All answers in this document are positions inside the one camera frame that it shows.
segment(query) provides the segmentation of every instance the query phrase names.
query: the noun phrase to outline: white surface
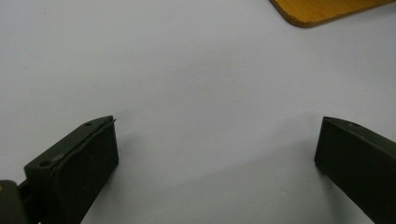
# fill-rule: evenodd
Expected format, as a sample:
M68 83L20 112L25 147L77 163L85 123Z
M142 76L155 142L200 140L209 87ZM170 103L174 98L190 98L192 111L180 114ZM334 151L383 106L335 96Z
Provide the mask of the white surface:
M396 139L396 5L314 29L266 0L1 1L0 176L114 115L83 223L372 223L314 162L323 116Z

